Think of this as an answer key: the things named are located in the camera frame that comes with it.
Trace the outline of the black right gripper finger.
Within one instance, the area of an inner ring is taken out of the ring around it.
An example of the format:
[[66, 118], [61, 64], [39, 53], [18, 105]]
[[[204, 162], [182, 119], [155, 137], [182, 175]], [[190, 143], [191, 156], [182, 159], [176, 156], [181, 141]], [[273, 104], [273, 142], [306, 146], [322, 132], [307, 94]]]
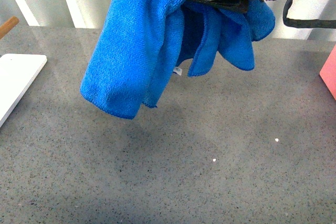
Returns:
[[247, 13], [249, 0], [190, 0], [197, 3], [210, 5], [217, 9], [225, 9], [237, 13]]

